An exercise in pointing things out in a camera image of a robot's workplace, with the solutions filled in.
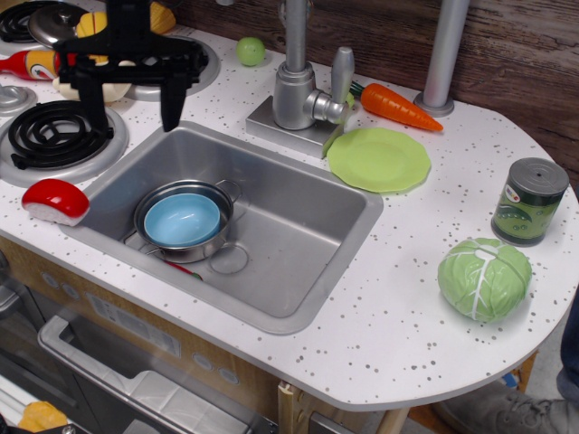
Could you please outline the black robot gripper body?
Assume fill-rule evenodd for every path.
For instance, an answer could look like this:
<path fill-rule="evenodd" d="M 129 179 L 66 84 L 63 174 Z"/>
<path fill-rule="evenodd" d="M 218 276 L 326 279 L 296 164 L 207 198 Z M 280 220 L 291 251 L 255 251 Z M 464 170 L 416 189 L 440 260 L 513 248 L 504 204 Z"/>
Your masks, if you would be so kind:
<path fill-rule="evenodd" d="M 79 72 L 101 83 L 162 85 L 184 72 L 188 88 L 201 74 L 201 45 L 153 33 L 148 1 L 108 1 L 108 24 L 93 36 L 56 42 L 59 78 L 77 89 Z"/>

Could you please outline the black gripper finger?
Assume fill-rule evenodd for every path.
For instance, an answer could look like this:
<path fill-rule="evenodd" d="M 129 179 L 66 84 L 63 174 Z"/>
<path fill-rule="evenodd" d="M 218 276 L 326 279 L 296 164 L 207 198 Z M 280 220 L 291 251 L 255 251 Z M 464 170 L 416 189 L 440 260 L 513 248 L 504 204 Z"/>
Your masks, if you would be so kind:
<path fill-rule="evenodd" d="M 160 106 L 163 129 L 169 132 L 180 122 L 182 109 L 188 89 L 188 77 L 184 72 L 178 72 L 167 77 L 160 87 Z"/>
<path fill-rule="evenodd" d="M 79 72 L 76 78 L 81 104 L 92 128 L 99 132 L 106 132 L 109 128 L 105 112 L 102 83 L 88 73 Z"/>

